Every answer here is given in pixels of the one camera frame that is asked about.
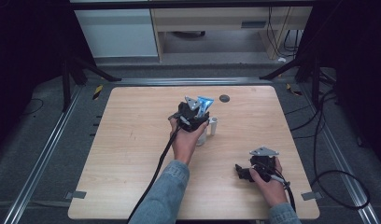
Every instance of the metal frame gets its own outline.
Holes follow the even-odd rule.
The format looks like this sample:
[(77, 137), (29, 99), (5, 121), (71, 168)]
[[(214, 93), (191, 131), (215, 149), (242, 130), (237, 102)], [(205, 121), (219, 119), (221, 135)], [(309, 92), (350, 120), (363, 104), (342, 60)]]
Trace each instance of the metal frame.
[(72, 10), (150, 9), (195, 7), (313, 7), (337, 0), (190, 0), (96, 3), (50, 3), (47, 7)]
[(123, 86), (231, 86), (261, 85), (273, 81), (260, 80), (258, 77), (178, 77), (178, 78), (124, 78), (114, 82)]
[(60, 140), (65, 125), (68, 119), (71, 117), (72, 111), (78, 101), (78, 97), (81, 90), (82, 88), (79, 86), (76, 86), (76, 88), (74, 89), (74, 93), (72, 95), (72, 104), (68, 107), (66, 112), (62, 113), (59, 120), (57, 121), (56, 126), (54, 127), (47, 144), (43, 148), (38, 160), (36, 161), (33, 171), (28, 176), (28, 179), (22, 187), (20, 194), (16, 198), (16, 201), (10, 206), (9, 211), (7, 212), (7, 216), (5, 217), (4, 223), (7, 224), (19, 222), (21, 215), (25, 210), (25, 207), (30, 202), (30, 199), (34, 193), (34, 190), (39, 182), (40, 177), (42, 176), (46, 166), (49, 163), (52, 153)]
[[(301, 84), (302, 92), (310, 92), (305, 87), (305, 84)], [(313, 99), (311, 99), (310, 94), (306, 94), (305, 98), (307, 102), (311, 105), (313, 103)], [(316, 108), (312, 107), (312, 113), (313, 115), (316, 113)], [(338, 144), (335, 141), (335, 138), (333, 137), (333, 134), (326, 124), (325, 127), (322, 130), (322, 136), (324, 138), (325, 144), (327, 145), (327, 149), (330, 151), (333, 162), (335, 163), (336, 167), (341, 170), (348, 172), (350, 174), (354, 174), (353, 170), (351, 169), (350, 165), (347, 162), (347, 159), (342, 154), (342, 151)], [(342, 176), (342, 179), (347, 187), (348, 193), (350, 194), (351, 198), (353, 199), (353, 202), (356, 206), (360, 206), (366, 202), (366, 195), (357, 180), (350, 178), (349, 176)], [(359, 214), (361, 219), (364, 223), (380, 223), (379, 218), (377, 217), (377, 214), (374, 212), (374, 209), (372, 208), (372, 205), (369, 204), (365, 208), (359, 210)]]

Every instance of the wooden table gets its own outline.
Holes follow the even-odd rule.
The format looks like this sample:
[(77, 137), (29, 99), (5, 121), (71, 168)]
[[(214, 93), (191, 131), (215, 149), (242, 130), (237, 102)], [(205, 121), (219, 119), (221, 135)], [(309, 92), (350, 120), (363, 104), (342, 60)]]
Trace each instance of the wooden table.
[[(219, 100), (221, 94), (230, 102)], [(270, 86), (126, 87), (111, 92), (68, 211), (73, 219), (126, 219), (146, 189), (171, 131), (167, 118), (184, 97), (215, 99), (210, 116), (217, 132), (197, 147), (190, 162), (190, 182), (178, 219), (266, 219), (268, 207), (253, 183), (240, 180), (234, 165), (248, 167), (248, 152), (277, 150), (284, 177), (300, 218), (319, 216), (298, 151), (275, 90)], [(163, 167), (173, 159), (167, 154)]]

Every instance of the jacket sleeve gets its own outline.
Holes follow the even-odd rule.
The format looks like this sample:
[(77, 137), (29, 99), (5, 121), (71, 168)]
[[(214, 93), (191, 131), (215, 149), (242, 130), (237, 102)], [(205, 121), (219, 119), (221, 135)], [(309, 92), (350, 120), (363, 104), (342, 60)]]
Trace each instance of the jacket sleeve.
[(130, 223), (175, 223), (190, 171), (181, 161), (170, 161), (138, 206)]
[(281, 203), (269, 210), (269, 220), (271, 224), (292, 224), (301, 223), (289, 203)]

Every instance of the right hand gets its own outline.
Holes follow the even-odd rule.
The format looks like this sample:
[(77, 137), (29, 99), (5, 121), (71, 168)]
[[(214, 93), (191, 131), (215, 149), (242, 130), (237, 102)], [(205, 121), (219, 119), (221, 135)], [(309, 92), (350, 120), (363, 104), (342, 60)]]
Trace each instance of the right hand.
[[(278, 157), (275, 157), (275, 168), (278, 172), (282, 173), (283, 168), (281, 167)], [(270, 207), (281, 203), (287, 203), (287, 195), (284, 191), (283, 184), (271, 179), (269, 182), (262, 180), (260, 174), (252, 168), (249, 168), (249, 173), (254, 179), (255, 184), (260, 189), (264, 200), (269, 204)]]
[[(171, 132), (170, 136), (176, 130), (176, 119), (170, 119)], [(199, 126), (194, 132), (188, 133), (187, 131), (180, 129), (176, 134), (176, 139), (173, 142), (174, 159), (182, 161), (185, 164), (189, 164), (191, 161), (191, 156), (193, 155), (194, 149), (196, 148), (197, 139), (202, 135), (207, 127), (208, 122), (204, 122)]]

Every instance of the person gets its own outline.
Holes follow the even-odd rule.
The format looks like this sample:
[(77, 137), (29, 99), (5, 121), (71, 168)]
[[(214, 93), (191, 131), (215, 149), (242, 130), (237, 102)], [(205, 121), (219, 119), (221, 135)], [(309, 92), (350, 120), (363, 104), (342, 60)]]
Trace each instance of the person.
[[(176, 129), (176, 119), (170, 119), (172, 135)], [(205, 122), (200, 127), (188, 133), (179, 130), (172, 148), (174, 159), (164, 168), (159, 178), (153, 184), (144, 201), (138, 206), (129, 223), (176, 223), (185, 189), (190, 178), (188, 164), (196, 148), (196, 142), (207, 127)], [(276, 159), (276, 169), (281, 173), (282, 167)], [(264, 182), (259, 174), (250, 169), (255, 184), (260, 189), (264, 200), (271, 207), (269, 219), (273, 224), (300, 223), (296, 213), (288, 203), (283, 185), (275, 180)]]

